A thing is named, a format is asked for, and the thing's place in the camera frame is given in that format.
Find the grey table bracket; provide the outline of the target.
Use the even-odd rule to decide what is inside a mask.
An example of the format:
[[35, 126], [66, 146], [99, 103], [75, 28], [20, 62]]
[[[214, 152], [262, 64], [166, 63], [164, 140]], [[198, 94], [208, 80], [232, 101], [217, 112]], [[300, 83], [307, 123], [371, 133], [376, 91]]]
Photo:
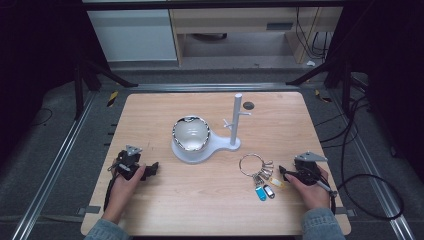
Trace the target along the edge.
[[77, 210], [77, 214], [78, 215], [85, 215], [87, 213], [92, 213], [92, 214], [98, 214], [101, 210], [100, 206], [86, 206], [86, 207], [81, 207]]
[[355, 217], [357, 216], [357, 213], [354, 209], [347, 209], [345, 207], [336, 207], [335, 208], [335, 214], [344, 214], [347, 217]]

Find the black metal stand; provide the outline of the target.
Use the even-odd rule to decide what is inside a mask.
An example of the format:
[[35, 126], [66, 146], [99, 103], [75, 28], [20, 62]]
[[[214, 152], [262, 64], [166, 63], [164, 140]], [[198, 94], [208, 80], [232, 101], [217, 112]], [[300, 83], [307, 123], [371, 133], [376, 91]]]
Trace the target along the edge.
[[101, 87], [100, 80], [97, 78], [97, 74], [106, 76], [110, 80], [118, 83], [125, 88], [137, 87], [137, 84], [131, 83], [124, 80], [118, 75], [112, 73], [99, 64], [85, 59], [81, 56], [77, 56], [77, 65], [74, 69], [74, 83], [75, 83], [75, 101], [76, 101], [76, 113], [75, 119], [78, 120], [84, 112], [84, 97], [83, 97], [83, 84], [86, 84], [90, 91], [97, 91]]
[[342, 98], [341, 106], [342, 110], [350, 116], [350, 88], [352, 84], [352, 67], [349, 60], [343, 56], [341, 57], [331, 57], [329, 60], [326, 60], [320, 66], [312, 69], [311, 71], [305, 73], [301, 77], [287, 82], [287, 85], [298, 86], [306, 82], [308, 79], [313, 78], [314, 76], [327, 72], [327, 77], [324, 81], [324, 85], [327, 88], [333, 88], [338, 85], [339, 82], [342, 83]]

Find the white stand with pegged post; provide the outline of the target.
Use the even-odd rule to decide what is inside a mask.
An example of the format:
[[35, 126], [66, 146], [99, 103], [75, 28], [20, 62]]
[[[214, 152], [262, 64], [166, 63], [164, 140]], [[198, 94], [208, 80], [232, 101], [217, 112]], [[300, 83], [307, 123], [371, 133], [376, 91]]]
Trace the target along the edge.
[[224, 127], [230, 130], [229, 137], [217, 135], [209, 126], [211, 135], [208, 144], [202, 151], [199, 152], [186, 152], [179, 149], [173, 142], [172, 137], [171, 148], [174, 155], [187, 164], [199, 164], [209, 159], [215, 152], [238, 150], [241, 146], [241, 140], [237, 137], [239, 118], [241, 115], [248, 115], [248, 112], [241, 111], [242, 97], [243, 95], [241, 93], [235, 94], [232, 122], [228, 123], [227, 121], [224, 121]]

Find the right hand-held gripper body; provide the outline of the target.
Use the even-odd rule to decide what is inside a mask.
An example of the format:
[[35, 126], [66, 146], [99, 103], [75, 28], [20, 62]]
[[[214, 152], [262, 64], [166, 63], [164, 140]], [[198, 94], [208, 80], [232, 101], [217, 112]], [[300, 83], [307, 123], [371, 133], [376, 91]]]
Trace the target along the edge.
[[296, 155], [294, 158], [296, 177], [305, 185], [316, 184], [321, 177], [321, 172], [317, 166], [318, 162], [327, 162], [325, 156], [315, 154], [311, 151]]

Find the white cabinet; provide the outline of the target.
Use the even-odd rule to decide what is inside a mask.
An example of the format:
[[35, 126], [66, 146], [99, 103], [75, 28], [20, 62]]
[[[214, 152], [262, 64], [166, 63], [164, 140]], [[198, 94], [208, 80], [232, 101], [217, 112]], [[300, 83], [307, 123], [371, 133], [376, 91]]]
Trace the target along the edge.
[[177, 59], [167, 10], [88, 11], [108, 62]]

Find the person's right hand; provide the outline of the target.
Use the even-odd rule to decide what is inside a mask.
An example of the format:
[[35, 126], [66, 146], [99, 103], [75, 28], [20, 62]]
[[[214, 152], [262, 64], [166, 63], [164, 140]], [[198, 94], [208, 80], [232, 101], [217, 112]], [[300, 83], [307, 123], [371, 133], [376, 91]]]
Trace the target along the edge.
[[329, 193], [318, 184], [307, 186], [299, 179], [298, 183], [290, 184], [299, 192], [308, 210], [331, 207]]

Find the yellow black tape strip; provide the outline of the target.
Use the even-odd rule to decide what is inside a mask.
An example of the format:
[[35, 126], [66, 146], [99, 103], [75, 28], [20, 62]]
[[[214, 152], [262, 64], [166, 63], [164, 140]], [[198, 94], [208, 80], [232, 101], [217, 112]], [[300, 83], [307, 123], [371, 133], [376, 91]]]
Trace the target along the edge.
[[321, 95], [321, 92], [318, 89], [315, 89], [314, 90], [314, 93], [315, 93], [316, 98], [319, 99], [320, 101], [325, 102], [325, 103], [331, 103], [332, 102], [332, 99], [331, 98], [329, 98], [329, 97], [323, 97]]
[[117, 98], [117, 96], [118, 96], [118, 91], [113, 91], [112, 93], [111, 93], [111, 95], [110, 95], [110, 97], [109, 97], [109, 100], [108, 100], [108, 102], [107, 102], [107, 107], [111, 107], [111, 106], [113, 106], [113, 104], [114, 104], [114, 102], [115, 102], [115, 100], [116, 100], [116, 98]]

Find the aluminium floor rail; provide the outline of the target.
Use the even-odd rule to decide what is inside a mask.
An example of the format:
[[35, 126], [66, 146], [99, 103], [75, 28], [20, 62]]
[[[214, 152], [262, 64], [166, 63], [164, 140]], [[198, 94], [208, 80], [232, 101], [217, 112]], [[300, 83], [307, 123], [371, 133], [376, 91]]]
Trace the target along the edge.
[[41, 211], [58, 179], [60, 173], [67, 161], [67, 158], [78, 138], [78, 135], [85, 123], [89, 112], [92, 108], [97, 92], [89, 91], [87, 99], [83, 104], [81, 115], [73, 121], [70, 130], [68, 131], [65, 140], [63, 141], [56, 157], [53, 160], [48, 172], [46, 173], [40, 187], [37, 190], [31, 204], [20, 218], [11, 240], [27, 240], [36, 221], [40, 217]]
[[132, 91], [143, 93], [175, 92], [285, 92], [297, 91], [298, 86], [282, 82], [271, 83], [180, 83], [180, 84], [139, 84]]
[[[360, 211], [376, 220], [388, 222], [391, 225], [397, 240], [416, 240], [409, 223], [403, 215], [405, 210], [404, 199], [401, 197], [399, 191], [388, 180], [381, 176], [380, 171], [375, 166], [364, 142], [359, 136], [359, 131], [354, 128], [355, 114], [359, 108], [360, 102], [364, 99], [364, 96], [354, 101], [350, 100], [350, 116], [342, 110], [342, 96], [339, 93], [331, 91], [330, 97], [333, 99], [334, 104], [340, 113], [341, 119], [346, 125], [345, 130], [342, 133], [343, 140], [341, 144], [340, 159], [341, 183], [338, 185], [338, 188], [345, 191], [348, 199]], [[359, 162], [364, 168], [364, 173], [354, 173], [352, 176], [347, 177], [344, 172], [344, 166], [346, 147], [349, 143], [353, 144], [355, 151], [359, 156]], [[352, 195], [348, 190], [348, 184], [352, 181], [359, 180], [360, 178], [364, 178], [370, 183], [371, 189], [376, 195], [376, 198], [382, 208], [383, 213], [381, 215], [366, 209], [352, 198]]]

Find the person's left hand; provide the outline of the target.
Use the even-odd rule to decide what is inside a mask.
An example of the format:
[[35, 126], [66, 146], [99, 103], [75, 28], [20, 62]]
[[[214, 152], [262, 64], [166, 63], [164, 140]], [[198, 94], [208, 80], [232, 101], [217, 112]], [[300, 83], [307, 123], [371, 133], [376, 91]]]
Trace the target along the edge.
[[130, 180], [126, 180], [121, 175], [116, 178], [111, 189], [108, 206], [102, 215], [103, 219], [114, 224], [119, 223], [126, 205], [131, 200], [144, 174], [145, 168], [145, 165], [141, 165]]

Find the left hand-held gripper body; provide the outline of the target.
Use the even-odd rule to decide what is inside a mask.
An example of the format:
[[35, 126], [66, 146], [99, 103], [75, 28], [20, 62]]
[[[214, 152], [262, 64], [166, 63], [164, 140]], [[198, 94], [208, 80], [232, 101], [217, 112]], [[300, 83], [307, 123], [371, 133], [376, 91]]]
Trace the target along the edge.
[[125, 150], [122, 150], [113, 164], [114, 175], [121, 175], [126, 180], [130, 180], [139, 168], [139, 159], [142, 149], [127, 145]]

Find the light wooden desk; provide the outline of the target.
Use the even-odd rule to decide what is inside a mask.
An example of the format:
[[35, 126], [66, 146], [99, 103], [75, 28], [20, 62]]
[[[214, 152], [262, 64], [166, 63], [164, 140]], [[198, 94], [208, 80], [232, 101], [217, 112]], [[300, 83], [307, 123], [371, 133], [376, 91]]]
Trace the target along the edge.
[[342, 7], [170, 10], [175, 36], [236, 32], [284, 32], [295, 61], [304, 62], [317, 32], [334, 32]]

